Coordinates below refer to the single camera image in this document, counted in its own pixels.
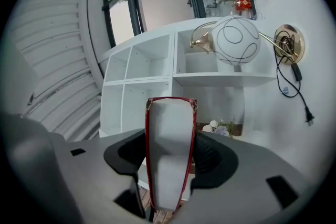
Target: gold lamp arm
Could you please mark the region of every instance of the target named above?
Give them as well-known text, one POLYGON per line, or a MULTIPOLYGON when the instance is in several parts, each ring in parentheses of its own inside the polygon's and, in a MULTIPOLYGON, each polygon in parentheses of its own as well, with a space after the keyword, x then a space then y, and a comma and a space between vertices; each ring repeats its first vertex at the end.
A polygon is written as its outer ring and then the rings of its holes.
POLYGON ((283 54, 285 54, 287 57, 291 58, 292 55, 290 55, 289 53, 287 53, 285 50, 283 50, 282 48, 280 48, 277 44, 274 43, 273 40, 271 40, 268 36, 265 36, 263 33, 260 33, 259 34, 264 38, 266 39, 267 41, 269 41, 270 43, 272 43, 273 46, 277 47, 279 50, 281 50, 283 52, 283 54))
POLYGON ((212 43, 209 40, 209 32, 208 31, 206 31, 204 33, 204 35, 202 37, 200 37, 199 39, 197 39, 197 40, 193 40, 193 36, 194 36, 194 33, 197 30, 199 30, 200 28, 202 28, 204 26, 207 26, 207 25, 212 25, 212 24, 214 24, 216 22, 217 21, 209 22, 209 23, 202 24, 202 25, 196 27, 195 30, 193 31, 193 33, 191 34, 190 47, 193 48, 194 46, 199 46, 200 48, 202 48, 203 50, 205 50, 207 54, 210 51, 212 51, 213 50, 213 45, 212 45, 212 43))

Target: black power cord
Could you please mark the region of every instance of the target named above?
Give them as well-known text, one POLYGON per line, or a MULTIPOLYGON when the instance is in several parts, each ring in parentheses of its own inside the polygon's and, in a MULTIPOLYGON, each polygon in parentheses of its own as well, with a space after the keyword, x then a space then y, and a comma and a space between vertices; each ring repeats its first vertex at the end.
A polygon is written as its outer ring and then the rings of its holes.
MULTIPOLYGON (((287 33, 288 36, 283 36, 283 37, 281 38, 280 43, 279 43, 279 46, 281 46, 281 48, 282 48, 283 50, 285 50, 287 53, 292 54, 292 53, 294 52, 294 46, 293 46, 293 45, 294 45, 294 42, 295 42, 295 38, 294 38, 293 35, 290 36, 289 33, 288 33, 287 31, 284 31, 284 30, 283 30, 283 31, 280 31, 280 32, 277 34, 277 36, 275 37, 275 40, 278 40, 278 36, 279 36, 279 34, 282 33, 282 32, 287 33)), ((309 111, 309 108, 308 108, 308 106, 307 106, 307 104, 306 104, 306 101, 305 101, 305 99, 304 99, 302 93, 300 92, 300 89, 301 89, 301 80, 302 80, 302 75, 301 75, 300 69, 299 69, 298 65, 292 61, 291 58, 289 58, 289 57, 287 57, 287 56, 281 56, 281 55, 277 54, 277 52, 276 52, 276 50, 275 50, 275 47, 273 47, 273 50, 274 50, 275 62, 276 62, 276 64, 277 64, 277 72, 276 72, 276 73, 277 73, 277 81, 278 81, 278 88, 279 88, 279 91, 281 92, 282 95, 284 95, 284 96, 287 97, 287 98, 294 98, 295 96, 300 95, 300 97, 301 97, 301 99, 302 99, 302 101, 303 101, 303 103, 304 103, 304 107, 305 107, 306 119, 307 119, 306 122, 308 122, 309 126, 311 126, 311 125, 313 124, 313 119, 314 119, 315 117, 314 117, 314 116, 311 114, 311 112, 309 111), (291 83, 291 82, 284 76, 284 74, 282 74, 282 72, 281 72, 281 70, 280 70, 280 68, 279 68, 281 62, 282 62, 285 58, 287 58, 287 60, 290 60, 290 61, 292 62, 291 67, 292 67, 292 70, 293 70, 293 72, 294 72, 296 81, 299 82, 299 88, 297 88, 293 83, 291 83), (288 82, 288 83, 289 83, 289 84, 290 84, 290 85, 297 91, 296 94, 294 94, 294 95, 287 95, 287 94, 285 94, 285 93, 282 91, 282 89, 281 89, 281 87, 280 87, 280 83, 279 83, 278 72, 280 72, 280 74, 281 74, 281 76, 283 77, 283 79, 286 80, 286 81, 287 81, 287 82, 288 82)))

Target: gold wall plate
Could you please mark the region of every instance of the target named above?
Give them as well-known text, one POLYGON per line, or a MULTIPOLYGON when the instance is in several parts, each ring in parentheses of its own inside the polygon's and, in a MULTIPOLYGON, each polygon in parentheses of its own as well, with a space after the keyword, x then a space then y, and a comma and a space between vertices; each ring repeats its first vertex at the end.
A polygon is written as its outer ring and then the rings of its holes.
MULTIPOLYGON (((291 25, 281 25, 277 29, 277 31, 275 32, 274 39, 275 39, 275 43, 279 47, 281 47, 282 49, 284 49, 285 51, 287 51, 288 53, 290 53, 292 55, 291 56, 292 61, 290 61, 286 57, 286 58, 283 59, 283 61, 281 63, 284 63, 286 65, 290 65, 293 62, 298 63, 302 59, 302 56, 304 54, 305 41, 303 39, 303 35, 301 34, 301 32, 298 29, 296 29, 295 27, 293 27, 291 25), (291 38, 294 39, 293 52, 290 51, 288 49, 288 47, 286 47, 286 44, 283 44, 283 43, 280 42, 280 40, 282 39, 283 36, 291 37, 291 38)), ((279 50, 278 48, 275 48, 275 51, 281 57, 284 55, 284 53, 281 50, 279 50)))

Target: white and red cover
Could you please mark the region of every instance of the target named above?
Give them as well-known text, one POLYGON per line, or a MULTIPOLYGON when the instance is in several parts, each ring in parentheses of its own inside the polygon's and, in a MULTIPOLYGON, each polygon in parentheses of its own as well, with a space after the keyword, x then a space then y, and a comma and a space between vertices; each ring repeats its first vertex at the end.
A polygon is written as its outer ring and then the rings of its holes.
POLYGON ((178 209, 193 155, 196 113, 195 99, 148 99, 146 166, 151 204, 157 210, 178 209))

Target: red trim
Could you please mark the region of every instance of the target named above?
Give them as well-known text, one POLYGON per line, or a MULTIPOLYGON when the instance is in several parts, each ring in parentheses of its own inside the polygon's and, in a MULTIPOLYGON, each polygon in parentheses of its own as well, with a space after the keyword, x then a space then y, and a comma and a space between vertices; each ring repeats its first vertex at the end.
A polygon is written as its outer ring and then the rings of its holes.
MULTIPOLYGON (((190 99, 190 98, 183 98, 183 97, 155 97, 155 98, 149 98, 149 100, 152 100, 152 102, 157 101, 157 100, 162 100, 162 99, 180 99, 186 102, 189 102, 193 108, 193 132, 192 132, 192 138, 191 138, 191 145, 190 145, 190 152, 189 152, 189 160, 188 160, 188 165, 184 177, 184 182, 180 194, 180 198, 177 203, 177 207, 175 211, 177 211, 178 206, 181 202, 182 199, 182 194, 185 190, 185 186, 187 183, 188 179, 188 174, 189 174, 189 169, 191 165, 191 159, 193 156, 193 148, 194 148, 194 140, 195 140, 195 133, 196 133, 196 116, 197 116, 197 110, 194 109, 194 105, 197 105, 197 100, 190 99)), ((149 185, 149 191, 150 191, 150 197, 151 197, 151 205, 155 209, 155 204, 154 204, 154 199, 153 199, 153 192, 152 192, 152 174, 151 174, 151 166, 150 166, 150 158, 149 158, 149 120, 150 120, 150 113, 149 113, 150 107, 146 108, 146 113, 145 113, 145 143, 146 143, 146 168, 147 168, 147 177, 148 177, 148 185, 149 185)))

